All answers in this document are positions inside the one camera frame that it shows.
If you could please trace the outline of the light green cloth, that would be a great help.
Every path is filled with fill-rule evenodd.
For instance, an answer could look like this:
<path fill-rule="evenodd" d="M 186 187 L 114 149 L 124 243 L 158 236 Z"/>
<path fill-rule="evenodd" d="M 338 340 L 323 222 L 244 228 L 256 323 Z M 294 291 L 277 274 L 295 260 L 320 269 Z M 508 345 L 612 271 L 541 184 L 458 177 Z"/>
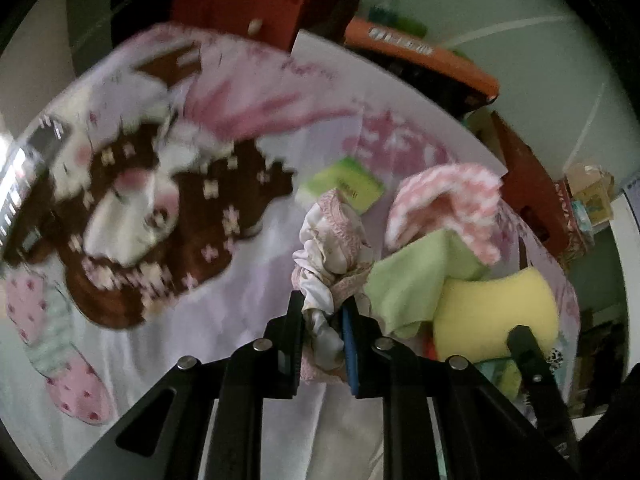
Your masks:
<path fill-rule="evenodd" d="M 438 230 L 376 262 L 364 293 L 382 332 L 410 339 L 434 318 L 447 280 L 476 281 L 487 272 L 457 233 Z"/>

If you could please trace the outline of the yellow green sponge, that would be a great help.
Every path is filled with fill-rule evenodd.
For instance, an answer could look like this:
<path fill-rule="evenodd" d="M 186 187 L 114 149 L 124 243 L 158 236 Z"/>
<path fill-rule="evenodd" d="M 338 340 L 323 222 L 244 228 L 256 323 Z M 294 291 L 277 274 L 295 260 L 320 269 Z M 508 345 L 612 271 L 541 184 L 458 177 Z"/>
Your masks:
<path fill-rule="evenodd" d="M 463 356 L 472 363 L 510 356 L 510 331 L 527 326 L 543 354 L 559 335 L 558 306 L 534 268 L 488 281 L 446 281 L 433 318 L 436 356 Z"/>

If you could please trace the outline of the pink white floral scrunchie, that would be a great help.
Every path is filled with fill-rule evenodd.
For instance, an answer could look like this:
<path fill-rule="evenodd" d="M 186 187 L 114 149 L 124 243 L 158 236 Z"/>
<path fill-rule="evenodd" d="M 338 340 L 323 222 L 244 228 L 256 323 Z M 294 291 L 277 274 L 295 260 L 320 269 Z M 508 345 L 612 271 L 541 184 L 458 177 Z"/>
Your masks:
<path fill-rule="evenodd" d="M 293 254 L 293 288 L 304 297 L 307 336 L 300 378 L 336 384 L 344 379 L 345 344 L 330 317 L 352 296 L 361 296 L 373 266 L 360 215 L 334 188 L 323 193 L 304 218 L 302 244 Z"/>

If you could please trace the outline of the pink white chevron towel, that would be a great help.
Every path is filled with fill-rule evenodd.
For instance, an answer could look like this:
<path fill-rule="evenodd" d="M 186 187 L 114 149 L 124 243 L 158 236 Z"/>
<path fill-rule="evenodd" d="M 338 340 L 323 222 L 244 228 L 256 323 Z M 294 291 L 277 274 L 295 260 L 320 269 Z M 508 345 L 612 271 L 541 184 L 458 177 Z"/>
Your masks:
<path fill-rule="evenodd" d="M 385 246 L 397 250 L 441 229 L 457 234 L 485 266 L 500 259 L 492 241 L 502 181 L 479 164 L 448 164 L 405 178 L 398 186 L 385 230 Z"/>

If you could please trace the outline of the leopard print scrunchie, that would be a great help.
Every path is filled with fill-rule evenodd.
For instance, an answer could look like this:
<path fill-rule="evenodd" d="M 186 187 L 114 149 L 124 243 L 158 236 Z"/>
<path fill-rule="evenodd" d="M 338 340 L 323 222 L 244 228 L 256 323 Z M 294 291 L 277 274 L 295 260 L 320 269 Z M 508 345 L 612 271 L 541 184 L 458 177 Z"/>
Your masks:
<path fill-rule="evenodd" d="M 548 355 L 547 363 L 551 373 L 556 373 L 564 363 L 563 352 L 559 348 L 553 348 Z"/>

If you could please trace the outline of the cartoon printed bed sheet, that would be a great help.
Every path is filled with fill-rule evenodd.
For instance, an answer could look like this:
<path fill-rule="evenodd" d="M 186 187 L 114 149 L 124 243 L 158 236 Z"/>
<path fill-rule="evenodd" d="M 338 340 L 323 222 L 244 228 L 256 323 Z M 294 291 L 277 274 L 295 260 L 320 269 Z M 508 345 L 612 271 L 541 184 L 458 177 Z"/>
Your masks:
<path fill-rule="evenodd" d="M 221 358 L 282 313 L 299 185 L 352 157 L 385 185 L 359 214 L 373 264 L 398 186 L 465 164 L 333 68 L 212 30 L 130 38 L 41 115 L 70 126 L 1 254 L 1 420 L 43 479 L 67 474 L 180 356 Z M 579 314 L 559 263 L 500 200 L 484 278 L 534 266 L 572 386 Z"/>

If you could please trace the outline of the red patterned tin box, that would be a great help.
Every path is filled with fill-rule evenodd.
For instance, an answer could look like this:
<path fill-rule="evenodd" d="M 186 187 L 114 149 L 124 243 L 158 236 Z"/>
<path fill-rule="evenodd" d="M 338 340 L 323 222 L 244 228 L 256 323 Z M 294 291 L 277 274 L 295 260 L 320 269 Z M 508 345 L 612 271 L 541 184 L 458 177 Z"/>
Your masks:
<path fill-rule="evenodd" d="M 590 242 L 579 229 L 572 207 L 572 194 L 570 194 L 567 180 L 562 178 L 555 181 L 554 188 L 561 206 L 563 230 L 568 238 L 568 242 L 561 255 L 559 255 L 558 261 L 563 270 L 568 272 L 578 259 L 585 257 L 590 252 L 593 248 L 593 242 Z"/>

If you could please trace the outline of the blue wipes pack on tin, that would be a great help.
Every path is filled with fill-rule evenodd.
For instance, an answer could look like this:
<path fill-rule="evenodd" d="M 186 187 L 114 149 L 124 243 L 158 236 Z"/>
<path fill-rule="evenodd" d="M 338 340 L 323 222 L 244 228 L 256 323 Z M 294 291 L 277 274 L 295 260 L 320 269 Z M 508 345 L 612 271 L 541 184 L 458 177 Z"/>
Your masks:
<path fill-rule="evenodd" d="M 574 219 L 580 236 L 587 247 L 594 246 L 593 226 L 587 208 L 580 200 L 572 200 Z"/>

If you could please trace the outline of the white round table edge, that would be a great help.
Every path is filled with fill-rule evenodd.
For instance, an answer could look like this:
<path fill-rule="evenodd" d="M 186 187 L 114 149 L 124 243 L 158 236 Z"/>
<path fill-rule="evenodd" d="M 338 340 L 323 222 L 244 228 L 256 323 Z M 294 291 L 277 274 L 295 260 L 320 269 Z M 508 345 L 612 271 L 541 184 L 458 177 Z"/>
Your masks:
<path fill-rule="evenodd" d="M 639 364 L 640 238 L 639 173 L 630 178 L 611 203 L 610 221 L 620 268 L 622 269 L 627 311 L 626 374 Z"/>

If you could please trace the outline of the red cardboard box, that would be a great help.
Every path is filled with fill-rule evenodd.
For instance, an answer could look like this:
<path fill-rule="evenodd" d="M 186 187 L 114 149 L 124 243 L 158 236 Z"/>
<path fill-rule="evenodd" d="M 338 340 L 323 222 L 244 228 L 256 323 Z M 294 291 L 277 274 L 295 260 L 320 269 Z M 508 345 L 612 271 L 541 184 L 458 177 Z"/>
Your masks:
<path fill-rule="evenodd" d="M 559 258 L 570 239 L 554 182 L 532 149 L 498 113 L 492 112 L 490 118 L 508 170 L 502 178 L 502 198 L 548 252 Z"/>

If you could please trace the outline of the orange black box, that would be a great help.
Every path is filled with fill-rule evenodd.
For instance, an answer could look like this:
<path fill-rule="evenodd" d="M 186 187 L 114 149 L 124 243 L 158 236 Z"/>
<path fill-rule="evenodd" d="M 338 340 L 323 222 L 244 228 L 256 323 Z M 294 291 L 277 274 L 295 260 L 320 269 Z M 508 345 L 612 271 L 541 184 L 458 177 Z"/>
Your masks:
<path fill-rule="evenodd" d="M 344 47 L 461 119 L 498 98 L 499 81 L 472 61 L 399 30 L 353 18 Z"/>

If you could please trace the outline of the black smartphone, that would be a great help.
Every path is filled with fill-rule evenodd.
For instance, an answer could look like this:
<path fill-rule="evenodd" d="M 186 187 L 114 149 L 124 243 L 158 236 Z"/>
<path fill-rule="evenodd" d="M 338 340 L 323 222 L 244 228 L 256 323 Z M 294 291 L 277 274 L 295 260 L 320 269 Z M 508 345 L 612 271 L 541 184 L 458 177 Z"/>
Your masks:
<path fill-rule="evenodd" d="M 64 148 L 70 126 L 54 115 L 41 115 L 25 139 L 1 135 L 1 253 L 6 252 L 17 218 L 32 188 Z"/>

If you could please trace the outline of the green dumbbell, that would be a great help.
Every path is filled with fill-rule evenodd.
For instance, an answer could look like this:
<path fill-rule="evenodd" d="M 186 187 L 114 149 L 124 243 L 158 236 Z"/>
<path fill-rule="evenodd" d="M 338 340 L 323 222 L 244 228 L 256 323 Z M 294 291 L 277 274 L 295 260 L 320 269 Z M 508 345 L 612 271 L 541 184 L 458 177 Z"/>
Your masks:
<path fill-rule="evenodd" d="M 399 30 L 410 36 L 423 38 L 427 34 L 427 27 L 423 23 L 402 15 L 395 10 L 376 6 L 370 9 L 368 18 L 372 23 Z"/>

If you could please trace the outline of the red tote bag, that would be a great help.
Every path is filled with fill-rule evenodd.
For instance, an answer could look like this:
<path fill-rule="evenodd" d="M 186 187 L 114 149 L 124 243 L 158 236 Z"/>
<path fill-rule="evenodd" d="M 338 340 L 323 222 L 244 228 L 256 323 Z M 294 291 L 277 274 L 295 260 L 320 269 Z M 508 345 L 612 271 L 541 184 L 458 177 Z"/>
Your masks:
<path fill-rule="evenodd" d="M 174 0 L 170 20 L 291 50 L 300 30 L 341 41 L 359 0 Z"/>

